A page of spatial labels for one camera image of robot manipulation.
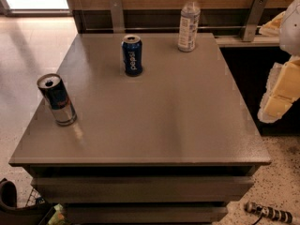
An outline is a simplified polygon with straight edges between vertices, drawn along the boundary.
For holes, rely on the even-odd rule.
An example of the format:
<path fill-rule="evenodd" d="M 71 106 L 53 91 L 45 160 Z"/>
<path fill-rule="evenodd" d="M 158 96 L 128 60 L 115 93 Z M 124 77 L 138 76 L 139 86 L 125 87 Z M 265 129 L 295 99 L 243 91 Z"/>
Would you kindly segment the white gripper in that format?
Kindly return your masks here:
<path fill-rule="evenodd" d="M 300 98 L 300 0 L 293 0 L 285 12 L 263 24 L 259 34 L 279 36 L 280 49 L 294 55 L 284 65 L 275 63 L 270 69 L 260 103 L 259 120 L 275 123 Z"/>

